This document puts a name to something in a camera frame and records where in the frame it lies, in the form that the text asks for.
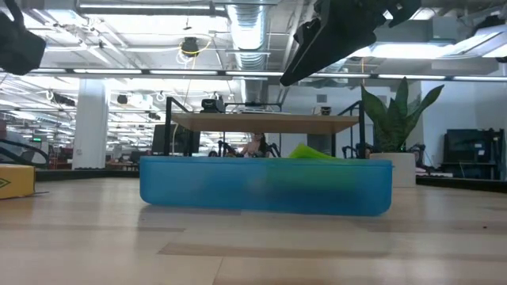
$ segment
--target white planter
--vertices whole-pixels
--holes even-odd
[[[370,159],[392,161],[393,188],[415,187],[414,154],[370,154]]]

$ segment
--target cardboard box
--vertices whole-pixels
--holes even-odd
[[[35,167],[0,164],[0,199],[35,193]]]

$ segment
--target wooden floor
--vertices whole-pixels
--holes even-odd
[[[135,179],[37,190],[0,201],[0,284],[507,284],[507,195],[398,189],[347,218],[152,207]]]

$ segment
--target green object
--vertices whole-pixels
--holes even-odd
[[[408,104],[409,85],[404,78],[398,87],[396,98],[391,98],[388,108],[377,96],[369,93],[364,85],[361,86],[364,111],[373,121],[375,137],[382,152],[402,152],[403,144],[415,128],[422,112],[436,101],[443,88],[444,86],[440,85],[429,91],[422,101],[421,97],[418,97]]]
[[[323,154],[320,151],[314,150],[309,146],[300,143],[288,156],[289,158],[318,158],[318,159],[336,159],[330,155]]]

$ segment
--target blue plastic bin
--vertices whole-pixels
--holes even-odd
[[[390,161],[141,157],[141,198],[173,207],[381,215]]]

